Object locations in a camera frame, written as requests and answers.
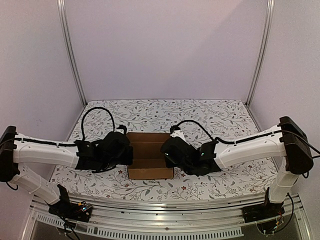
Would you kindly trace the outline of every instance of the black cable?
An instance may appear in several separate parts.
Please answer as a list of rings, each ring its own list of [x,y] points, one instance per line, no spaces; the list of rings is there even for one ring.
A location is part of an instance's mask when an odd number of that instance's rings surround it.
[[[102,107],[102,106],[95,106],[95,107],[89,109],[88,111],[86,111],[86,113],[85,113],[85,114],[83,115],[83,117],[82,117],[82,120],[81,120],[82,141],[84,141],[84,140],[86,139],[86,136],[85,136],[85,128],[84,128],[85,118],[86,118],[86,116],[87,116],[91,111],[96,110],[96,109],[104,110],[104,111],[106,111],[106,112],[110,115],[111,121],[112,121],[112,126],[113,126],[113,131],[116,130],[115,120],[114,120],[114,117],[112,116],[111,112],[110,112],[108,109],[106,109],[106,108],[104,108],[104,107]]]
[[[102,141],[102,139],[98,139],[98,140],[92,141],[91,143],[92,143],[92,145],[97,145],[97,144],[99,144],[101,141]]]
[[[112,170],[112,169],[115,169],[117,166],[113,166],[113,167],[111,167],[111,168],[108,168],[108,167],[109,167],[109,163],[108,163],[108,165],[107,165],[106,167],[107,167],[107,169],[92,171],[92,173],[93,173],[93,174],[105,173],[105,172],[108,172],[108,171],[110,171],[110,170]]]
[[[9,188],[11,188],[11,189],[14,190],[14,191],[17,191],[18,188],[19,188],[18,185],[16,186],[16,188],[13,188],[7,181],[6,181],[5,183],[7,184],[7,186],[8,186]]]
[[[37,139],[32,139],[32,138],[21,138],[22,142],[28,142],[28,143],[35,143],[35,144],[46,144],[46,145],[52,145],[52,146],[57,146],[57,147],[76,147],[77,144],[75,143],[57,143],[53,141],[42,141],[42,140],[37,140]]]
[[[179,125],[181,125],[183,123],[187,123],[187,122],[197,124],[209,136],[209,138],[212,141],[214,141],[214,138],[210,135],[210,133],[199,122],[197,122],[195,120],[183,120],[183,121],[179,122],[176,126],[179,127]]]
[[[289,220],[286,222],[286,224],[285,224],[281,229],[279,229],[278,231],[276,230],[274,233],[279,233],[279,232],[281,232],[283,229],[285,229],[285,228],[289,225],[289,223],[290,223],[291,219],[292,219],[292,218],[293,218],[293,216],[294,216],[294,211],[295,211],[295,204],[294,204],[294,200],[292,199],[292,197],[290,196],[290,194],[289,194],[289,193],[287,193],[287,196],[290,198],[290,200],[291,200],[291,204],[292,204],[292,211],[291,211],[290,218],[289,218]]]
[[[214,140],[213,137],[209,134],[209,132],[207,132],[207,130],[205,130],[205,128],[195,120],[183,120],[183,121],[179,122],[176,126],[178,127],[180,124],[183,124],[183,123],[186,123],[186,122],[191,122],[191,123],[197,124],[209,136],[209,138],[212,141]],[[266,136],[269,136],[269,135],[272,135],[272,134],[278,134],[278,133],[288,133],[288,134],[295,135],[297,138],[299,138],[301,141],[303,141],[305,144],[307,144],[312,150],[314,150],[317,154],[319,154],[319,156],[315,156],[315,157],[313,157],[313,159],[320,158],[320,150],[318,150],[314,146],[312,146],[307,140],[305,140],[299,134],[297,134],[297,133],[295,133],[293,131],[288,131],[288,130],[277,130],[277,131],[274,131],[274,132],[267,132],[267,133],[264,133],[264,134],[261,134],[261,135],[250,136],[250,137],[243,138],[243,139],[236,140],[236,141],[226,141],[226,140],[221,139],[220,137],[216,137],[215,140],[218,140],[219,142],[221,142],[223,144],[228,144],[228,145],[229,144],[235,144],[235,143],[240,144],[240,143],[251,141],[251,140],[254,140],[254,139],[257,139],[257,138],[262,138],[262,137],[266,137]]]
[[[15,138],[7,139],[7,140],[3,141],[2,143],[0,143],[0,148],[2,147],[2,145],[6,144],[6,143],[8,143],[8,142],[10,142],[10,141],[15,141],[15,140],[21,141],[21,139],[22,139],[22,138],[20,138],[20,137],[15,137]]]
[[[80,240],[79,236],[77,235],[77,233],[75,232],[74,228],[72,226],[70,226],[69,222],[62,216],[60,216],[60,214],[52,207],[51,210],[53,210],[55,212],[55,215],[57,215],[63,222],[64,222],[64,231],[66,231],[66,225],[71,229],[72,233],[75,235],[77,240]]]
[[[306,173],[306,175],[303,173],[302,176],[307,179],[309,177],[309,171]]]

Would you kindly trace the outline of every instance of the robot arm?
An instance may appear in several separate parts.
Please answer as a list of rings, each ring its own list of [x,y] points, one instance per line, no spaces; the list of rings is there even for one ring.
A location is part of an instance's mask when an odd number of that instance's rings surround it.
[[[67,190],[48,182],[25,163],[62,165],[78,170],[108,171],[117,164],[131,165],[133,149],[126,127],[109,132],[96,142],[48,141],[16,133],[9,126],[0,139],[0,182],[10,182],[35,194],[49,205],[49,212],[63,218],[88,222],[91,204],[71,203]]]
[[[186,174],[203,176],[231,165],[269,157],[284,157],[279,172],[266,191],[263,204],[243,208],[246,222],[267,219],[284,213],[284,199],[301,174],[314,165],[306,134],[289,118],[263,132],[225,141],[218,137],[198,149],[189,145],[178,126],[170,129],[161,147],[167,167],[179,167]]]

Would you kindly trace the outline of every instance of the metal rail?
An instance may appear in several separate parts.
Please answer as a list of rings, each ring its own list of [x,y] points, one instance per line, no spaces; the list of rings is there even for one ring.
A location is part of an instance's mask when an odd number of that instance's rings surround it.
[[[300,213],[300,210],[303,210],[300,198],[297,194],[293,194],[292,197],[294,210]],[[163,236],[166,240],[204,240],[243,236],[242,227],[256,223],[245,223],[241,208],[262,203],[264,195],[188,202],[141,202],[75,194],[71,194],[70,199],[72,202],[86,200],[93,204],[90,222],[77,222],[75,231],[81,234],[115,240],[155,240],[158,239],[157,236]],[[291,201],[286,198],[283,205],[284,215],[291,214]],[[63,228],[63,222],[57,216],[48,213],[47,204],[40,198],[34,197],[30,208],[34,221]],[[34,221],[29,221],[28,224],[33,226]],[[300,227],[305,233],[309,231],[304,224]],[[27,239],[29,238],[25,234],[23,240]]]
[[[80,80],[80,75],[79,75],[79,71],[78,71],[78,67],[77,67],[77,63],[76,63],[76,58],[75,58],[74,50],[73,50],[72,43],[71,43],[68,21],[67,21],[67,13],[66,13],[66,7],[65,7],[65,0],[57,0],[57,4],[58,4],[58,11],[59,11],[59,16],[60,16],[60,22],[61,22],[61,27],[62,27],[64,43],[65,43],[66,51],[68,54],[68,58],[69,58],[76,90],[79,94],[82,105],[86,106],[88,101],[86,99],[85,92],[84,92],[84,89],[83,89],[83,86],[82,86],[82,83]]]
[[[265,54],[266,54],[266,49],[267,49],[267,44],[268,44],[268,39],[270,35],[270,29],[271,29],[271,23],[272,23],[272,17],[274,13],[274,6],[275,6],[275,0],[268,0],[267,3],[267,8],[266,8],[266,16],[265,16],[265,21],[264,21],[264,30],[263,30],[263,36],[262,36],[262,41],[261,41],[261,46],[259,50],[259,56],[258,60],[255,65],[254,69],[254,74],[252,78],[252,82],[250,85],[250,90],[245,102],[245,105],[248,106],[248,108],[251,106],[251,103],[253,101],[255,91],[257,88],[260,72],[262,69],[262,65],[264,62]]]

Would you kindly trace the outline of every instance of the patterned surface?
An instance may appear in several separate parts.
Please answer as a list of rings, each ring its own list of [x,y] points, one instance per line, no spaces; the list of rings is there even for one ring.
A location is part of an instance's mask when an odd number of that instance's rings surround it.
[[[116,125],[124,124],[129,132],[169,132],[181,120],[193,119],[201,123],[213,137],[235,139],[257,132],[247,110],[236,100],[108,100],[91,101],[92,107],[109,109]],[[195,147],[208,141],[206,134],[193,123],[181,126],[186,140]],[[112,129],[104,111],[92,111],[85,121],[86,140],[103,138]],[[70,140],[81,138],[80,122]],[[54,183],[69,192],[94,197],[142,200],[207,200],[261,193],[275,178],[276,169],[271,159],[233,165],[222,172],[196,177],[174,169],[174,179],[130,180],[127,167],[99,174],[74,170],[57,165],[51,177]]]

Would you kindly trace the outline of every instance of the brown cardboard box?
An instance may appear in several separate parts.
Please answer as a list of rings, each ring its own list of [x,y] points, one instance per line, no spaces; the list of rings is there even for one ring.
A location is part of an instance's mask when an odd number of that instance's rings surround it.
[[[167,168],[160,152],[169,133],[129,132],[126,135],[133,147],[133,164],[128,166],[128,176],[134,180],[172,179],[174,169]]]

